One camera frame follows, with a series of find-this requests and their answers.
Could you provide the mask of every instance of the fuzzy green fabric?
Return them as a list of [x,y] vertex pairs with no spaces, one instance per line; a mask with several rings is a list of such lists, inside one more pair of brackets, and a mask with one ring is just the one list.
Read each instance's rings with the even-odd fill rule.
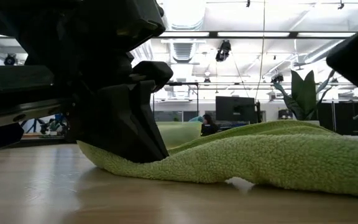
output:
[[170,149],[168,158],[148,164],[78,144],[96,166],[116,175],[196,183],[240,177],[284,189],[358,196],[358,139],[301,121],[230,129]]

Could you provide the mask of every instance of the computer monitor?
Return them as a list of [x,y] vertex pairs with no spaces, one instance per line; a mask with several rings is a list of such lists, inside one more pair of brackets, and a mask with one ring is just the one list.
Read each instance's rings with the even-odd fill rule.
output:
[[257,122],[255,98],[217,96],[215,99],[217,121]]

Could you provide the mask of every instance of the potted plant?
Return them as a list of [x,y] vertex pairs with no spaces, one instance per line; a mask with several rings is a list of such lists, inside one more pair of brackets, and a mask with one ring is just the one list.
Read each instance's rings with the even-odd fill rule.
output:
[[316,95],[326,88],[329,79],[334,76],[335,71],[332,70],[329,73],[327,80],[325,80],[317,90],[313,71],[310,71],[304,80],[296,71],[292,70],[291,74],[291,95],[285,92],[279,82],[273,82],[273,86],[283,93],[285,105],[292,111],[297,120],[310,121],[331,87],[324,91],[321,99],[318,101]]

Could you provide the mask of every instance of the person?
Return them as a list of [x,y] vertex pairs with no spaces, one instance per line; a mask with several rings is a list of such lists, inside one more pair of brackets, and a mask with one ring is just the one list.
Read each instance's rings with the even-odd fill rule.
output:
[[204,114],[203,124],[201,125],[201,136],[209,136],[217,133],[219,127],[213,122],[211,115]]

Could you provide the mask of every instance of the office desk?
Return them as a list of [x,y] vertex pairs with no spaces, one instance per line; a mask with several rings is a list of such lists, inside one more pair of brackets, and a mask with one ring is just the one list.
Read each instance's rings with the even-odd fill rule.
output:
[[358,198],[111,175],[76,145],[0,150],[0,223],[358,223]]

